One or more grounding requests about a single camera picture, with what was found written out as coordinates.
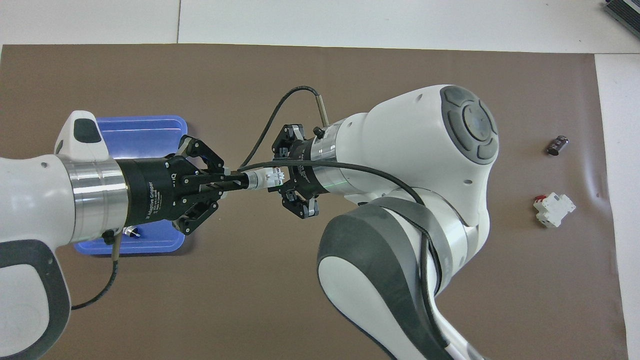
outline electrical connector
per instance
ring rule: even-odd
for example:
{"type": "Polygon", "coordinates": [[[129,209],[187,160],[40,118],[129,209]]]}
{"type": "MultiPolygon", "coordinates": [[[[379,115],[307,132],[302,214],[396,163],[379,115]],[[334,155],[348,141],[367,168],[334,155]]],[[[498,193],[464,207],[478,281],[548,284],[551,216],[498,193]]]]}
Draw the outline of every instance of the electrical connector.
{"type": "Polygon", "coordinates": [[[249,190],[260,190],[280,186],[284,183],[285,174],[279,167],[268,167],[246,171],[249,178],[249,190]]]}
{"type": "Polygon", "coordinates": [[[140,232],[138,231],[138,227],[137,226],[127,226],[124,229],[122,229],[122,233],[127,235],[130,238],[139,238],[140,237],[140,232]]]}
{"type": "Polygon", "coordinates": [[[562,219],[575,210],[575,205],[565,194],[549,193],[535,198],[536,218],[546,227],[559,227],[562,219]]]}

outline metal rod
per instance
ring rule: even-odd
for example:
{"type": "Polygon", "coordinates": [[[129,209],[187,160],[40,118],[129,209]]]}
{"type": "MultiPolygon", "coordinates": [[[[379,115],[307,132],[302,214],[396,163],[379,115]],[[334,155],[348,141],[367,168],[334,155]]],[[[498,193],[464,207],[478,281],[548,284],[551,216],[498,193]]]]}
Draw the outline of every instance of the metal rod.
{"type": "Polygon", "coordinates": [[[318,104],[318,110],[320,111],[320,119],[322,120],[322,126],[329,126],[329,119],[326,116],[326,109],[324,108],[324,101],[322,101],[322,95],[316,96],[316,102],[318,104]]]}

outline small black object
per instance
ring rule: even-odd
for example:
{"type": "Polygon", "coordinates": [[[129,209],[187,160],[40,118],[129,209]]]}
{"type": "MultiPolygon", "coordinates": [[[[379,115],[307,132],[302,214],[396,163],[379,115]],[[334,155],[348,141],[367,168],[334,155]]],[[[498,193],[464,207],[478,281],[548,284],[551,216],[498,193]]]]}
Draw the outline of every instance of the small black object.
{"type": "Polygon", "coordinates": [[[116,237],[113,230],[107,230],[102,233],[102,239],[104,239],[104,243],[107,245],[113,245],[116,242],[116,237]]]}
{"type": "Polygon", "coordinates": [[[314,127],[314,134],[318,137],[318,139],[322,139],[324,137],[325,131],[321,127],[314,127]]]}
{"type": "Polygon", "coordinates": [[[547,153],[553,156],[557,156],[560,153],[560,150],[562,150],[563,147],[568,143],[569,138],[560,135],[555,138],[554,141],[551,142],[551,144],[549,144],[549,147],[547,147],[547,153]]]}

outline cable connector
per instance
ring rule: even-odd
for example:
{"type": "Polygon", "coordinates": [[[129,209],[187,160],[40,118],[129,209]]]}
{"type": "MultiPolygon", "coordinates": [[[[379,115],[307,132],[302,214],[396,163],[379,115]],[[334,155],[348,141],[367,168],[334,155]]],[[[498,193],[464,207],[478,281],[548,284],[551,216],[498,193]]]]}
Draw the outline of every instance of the cable connector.
{"type": "Polygon", "coordinates": [[[138,227],[135,225],[127,226],[122,229],[122,234],[127,235],[130,238],[139,238],[140,232],[138,231],[138,227]]]}
{"type": "Polygon", "coordinates": [[[260,170],[246,171],[249,179],[248,190],[260,190],[281,186],[284,183],[285,174],[279,167],[268,167],[260,170]]]}

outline black battery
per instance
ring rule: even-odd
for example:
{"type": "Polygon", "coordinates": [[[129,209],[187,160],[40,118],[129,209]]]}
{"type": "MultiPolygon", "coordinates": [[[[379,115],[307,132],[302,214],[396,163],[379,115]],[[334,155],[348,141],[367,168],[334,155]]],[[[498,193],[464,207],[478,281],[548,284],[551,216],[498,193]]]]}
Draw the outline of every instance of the black battery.
{"type": "Polygon", "coordinates": [[[566,144],[569,143],[569,138],[567,138],[566,136],[558,136],[557,138],[554,139],[554,141],[551,142],[551,144],[549,144],[549,147],[547,147],[547,153],[553,155],[553,156],[557,156],[560,151],[563,149],[563,147],[565,147],[566,144]]]}

